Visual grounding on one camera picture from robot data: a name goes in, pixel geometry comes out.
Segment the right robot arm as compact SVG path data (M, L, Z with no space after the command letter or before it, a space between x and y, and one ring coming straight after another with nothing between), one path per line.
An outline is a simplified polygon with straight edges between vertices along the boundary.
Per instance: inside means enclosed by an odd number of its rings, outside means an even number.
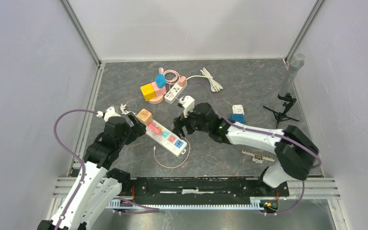
M207 133L217 143L244 145L268 151L277 157L260 176L258 191L271 195L281 183L307 179L314 162L320 162L315 144L296 126L286 129L264 129L247 126L219 117L209 103L179 102L182 114L173 121L173 133L185 137L195 131Z

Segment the blue cube socket adapter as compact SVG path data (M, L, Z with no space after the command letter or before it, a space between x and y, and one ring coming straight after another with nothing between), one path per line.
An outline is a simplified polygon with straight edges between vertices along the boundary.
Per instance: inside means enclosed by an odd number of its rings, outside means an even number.
M231 114L230 115L230 120L233 120L235 122L239 122L241 124L245 124L244 114Z

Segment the pink plug adapter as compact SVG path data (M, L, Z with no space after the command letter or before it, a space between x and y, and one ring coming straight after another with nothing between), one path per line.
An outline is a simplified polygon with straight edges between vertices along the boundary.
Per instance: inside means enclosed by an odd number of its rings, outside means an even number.
M154 122L151 122L149 125L148 125L148 128L153 131L154 133L156 133L157 135L160 135L162 134L162 130L160 130L158 127L157 127L157 124L154 123Z

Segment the white square plug adapter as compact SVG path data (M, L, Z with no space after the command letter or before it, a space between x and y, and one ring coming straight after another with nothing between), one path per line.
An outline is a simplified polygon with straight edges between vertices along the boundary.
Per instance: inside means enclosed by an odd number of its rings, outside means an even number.
M233 114L238 114L238 115L244 115L245 112L244 112L243 105L241 105L241 104L234 104L232 106L232 113Z

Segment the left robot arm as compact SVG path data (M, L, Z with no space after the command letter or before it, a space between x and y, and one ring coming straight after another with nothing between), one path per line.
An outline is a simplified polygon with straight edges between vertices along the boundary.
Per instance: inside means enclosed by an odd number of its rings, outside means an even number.
M39 230L90 230L114 197L130 192L130 174L111 166L124 146L146 133L146 126L133 112L127 116L133 125L114 112L105 113L104 130L86 149L74 185L58 211L39 223Z

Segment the tan cube adapter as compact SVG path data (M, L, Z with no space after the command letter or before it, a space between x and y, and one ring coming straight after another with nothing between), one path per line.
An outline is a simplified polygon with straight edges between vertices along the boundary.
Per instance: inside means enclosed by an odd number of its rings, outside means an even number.
M152 113L146 109L142 109L140 112L138 112L136 114L136 118L145 126L150 125L153 121Z

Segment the large white power strip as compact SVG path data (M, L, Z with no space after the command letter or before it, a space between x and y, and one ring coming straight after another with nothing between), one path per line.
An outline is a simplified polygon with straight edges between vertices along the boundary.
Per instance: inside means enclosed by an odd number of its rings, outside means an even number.
M162 147L164 147L166 150L168 150L170 153L175 155L176 157L179 157L186 153L186 148L188 146L188 143L180 139L177 135L175 135L171 130L157 122L155 119L153 119L154 123L157 124L157 127L162 130L162 134L157 135L153 131L151 131L148 126L146 126L146 135L149 136L151 139L153 139L156 143L160 144Z

